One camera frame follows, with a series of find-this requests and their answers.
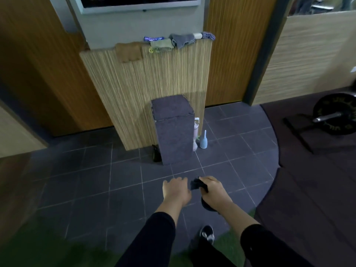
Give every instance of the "towel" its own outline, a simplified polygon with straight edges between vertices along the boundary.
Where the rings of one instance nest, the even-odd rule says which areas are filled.
[[[207,38],[211,40],[215,40],[215,35],[209,32],[202,32],[202,39],[207,39]]]
[[[175,45],[178,49],[183,48],[185,45],[195,43],[195,38],[193,34],[171,34],[169,38],[172,40],[173,45]]]
[[[151,41],[150,44],[151,44],[150,52],[152,51],[169,52],[174,48],[172,41],[169,38],[163,40]]]
[[[115,45],[119,62],[131,62],[142,60],[141,42],[118,43]]]

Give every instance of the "light blue bottle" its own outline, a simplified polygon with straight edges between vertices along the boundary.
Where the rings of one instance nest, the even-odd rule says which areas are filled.
[[[200,147],[202,149],[207,148],[207,131],[204,132],[204,138],[200,140]]]

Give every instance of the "black sleeve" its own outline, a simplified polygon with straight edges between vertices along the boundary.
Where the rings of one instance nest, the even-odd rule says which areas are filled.
[[[253,267],[313,267],[285,242],[259,224],[247,227],[241,234],[240,243]]]
[[[156,212],[147,220],[115,267],[167,267],[175,237],[176,225],[172,217],[165,212]]]

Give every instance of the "framed picture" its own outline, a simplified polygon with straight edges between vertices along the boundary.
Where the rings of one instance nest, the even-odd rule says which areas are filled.
[[[201,0],[75,0],[82,14],[198,6]]]

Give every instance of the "gray carpeted box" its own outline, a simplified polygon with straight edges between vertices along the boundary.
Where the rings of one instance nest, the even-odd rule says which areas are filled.
[[[187,160],[193,153],[194,110],[183,95],[151,101],[163,165]]]

